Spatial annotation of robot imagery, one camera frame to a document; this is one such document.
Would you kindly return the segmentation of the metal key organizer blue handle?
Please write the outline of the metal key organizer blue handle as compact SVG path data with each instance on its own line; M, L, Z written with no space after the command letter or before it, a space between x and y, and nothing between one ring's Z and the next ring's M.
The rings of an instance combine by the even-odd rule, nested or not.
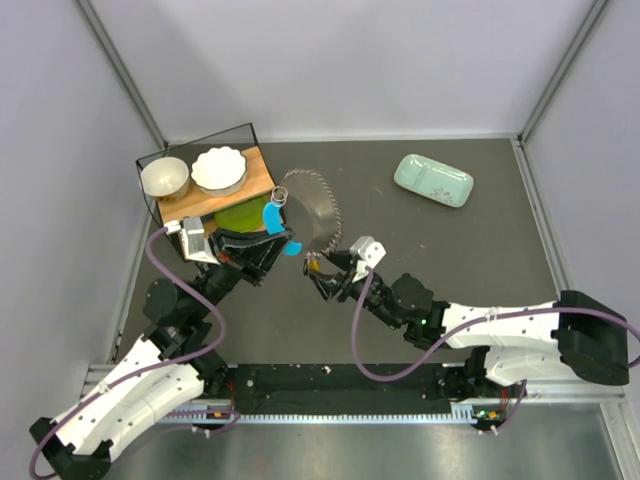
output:
M331 187L317 171L294 168L273 188L262 211L262 221L270 235L285 231L281 210L291 199L296 200L309 216L312 237L307 245L290 240L284 253L304 254L308 260L333 252L343 238L343 216Z

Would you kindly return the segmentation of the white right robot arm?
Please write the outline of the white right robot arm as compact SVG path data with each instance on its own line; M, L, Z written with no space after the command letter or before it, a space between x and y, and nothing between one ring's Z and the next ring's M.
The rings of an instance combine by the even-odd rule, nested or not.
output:
M639 335L638 328L580 291L563 290L557 299L531 306L463 305L435 299L433 291L408 273L386 284L374 270L384 254L382 245L373 243L363 250L328 254L338 269L334 274L323 273L314 257L303 267L324 300L356 300L351 353L358 370L373 381L399 381L442 348L471 349L462 377L481 396L539 379L624 386L639 363L628 354L628 339ZM422 358L394 374L366 367L355 336L364 311L392 330L402 329L404 340L423 350Z

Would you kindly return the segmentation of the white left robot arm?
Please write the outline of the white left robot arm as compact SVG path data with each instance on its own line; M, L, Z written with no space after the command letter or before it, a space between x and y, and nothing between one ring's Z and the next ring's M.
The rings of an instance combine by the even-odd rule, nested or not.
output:
M124 450L179 405L216 396L227 374L216 349L227 334L221 301L245 281L258 285L293 237L218 230L207 240L215 262L192 281L179 278L154 253L156 240L177 233L170 222L151 234L145 254L162 273L143 308L150 326L125 357L87 395L54 418L29 429L37 444L31 459L45 458L51 478L101 479Z

